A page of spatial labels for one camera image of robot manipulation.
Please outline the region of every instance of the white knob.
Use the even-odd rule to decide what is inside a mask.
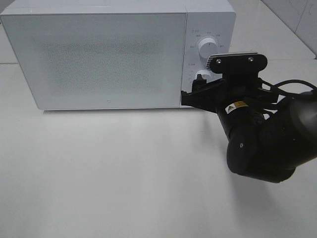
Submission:
[[[211,72],[209,70],[205,70],[205,69],[202,69],[202,70],[199,70],[196,74],[195,74],[195,79],[197,79],[197,75],[198,74],[201,74],[202,78],[207,80],[207,82],[210,82],[212,81],[213,79],[213,76],[211,75]]]
[[[217,54],[217,48],[217,40],[211,37],[204,38],[198,43],[199,54],[204,59],[207,59],[210,55]]]

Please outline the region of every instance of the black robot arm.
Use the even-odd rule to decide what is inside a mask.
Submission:
[[[317,157],[317,88],[301,80],[271,85],[258,77],[266,65],[266,57],[257,53],[210,56],[207,68],[222,73],[222,79],[206,83],[198,75],[192,93],[182,92],[181,102],[217,113],[229,140],[232,172],[281,182]],[[279,88],[287,83],[304,83],[312,91],[294,94]],[[279,95],[284,98],[278,102]]]

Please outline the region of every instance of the control panel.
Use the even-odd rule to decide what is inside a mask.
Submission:
[[[189,12],[187,14],[182,91],[192,91],[192,84],[200,74],[207,82],[221,78],[206,68],[213,54],[229,51],[235,12]]]

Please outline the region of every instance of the white microwave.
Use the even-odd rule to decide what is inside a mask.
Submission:
[[[39,109],[179,108],[229,50],[226,0],[16,0],[1,14]]]

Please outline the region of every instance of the yellow warning label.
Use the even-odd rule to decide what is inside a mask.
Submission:
[[[237,108],[241,108],[241,107],[248,107],[248,105],[243,101],[239,101],[239,102],[231,103],[229,106],[227,106],[225,108],[225,110],[226,110],[227,114],[229,114],[233,110],[235,110]]]

